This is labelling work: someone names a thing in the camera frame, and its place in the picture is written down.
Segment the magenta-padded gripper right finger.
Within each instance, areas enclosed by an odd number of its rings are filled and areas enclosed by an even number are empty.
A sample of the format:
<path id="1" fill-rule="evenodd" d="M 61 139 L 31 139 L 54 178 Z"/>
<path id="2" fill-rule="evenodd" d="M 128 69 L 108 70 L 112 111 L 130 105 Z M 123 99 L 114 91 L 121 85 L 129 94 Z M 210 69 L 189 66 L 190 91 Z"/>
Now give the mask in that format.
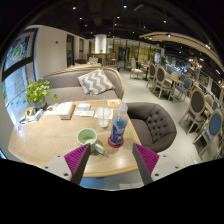
<path id="1" fill-rule="evenodd" d="M 144 185 L 152 183 L 162 177 L 170 175 L 181 169 L 172 158 L 166 154 L 158 155 L 146 147 L 133 144 L 132 153 Z"/>

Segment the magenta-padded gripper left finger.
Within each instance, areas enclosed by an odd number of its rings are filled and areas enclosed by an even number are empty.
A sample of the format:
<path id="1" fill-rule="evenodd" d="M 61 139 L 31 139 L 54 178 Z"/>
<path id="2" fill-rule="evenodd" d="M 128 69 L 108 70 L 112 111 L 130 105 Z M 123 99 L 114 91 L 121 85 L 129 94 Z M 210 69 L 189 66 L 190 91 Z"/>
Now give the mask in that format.
<path id="1" fill-rule="evenodd" d="M 91 154 L 90 144 L 87 143 L 66 155 L 56 155 L 43 169 L 79 185 L 83 177 L 86 163 Z"/>

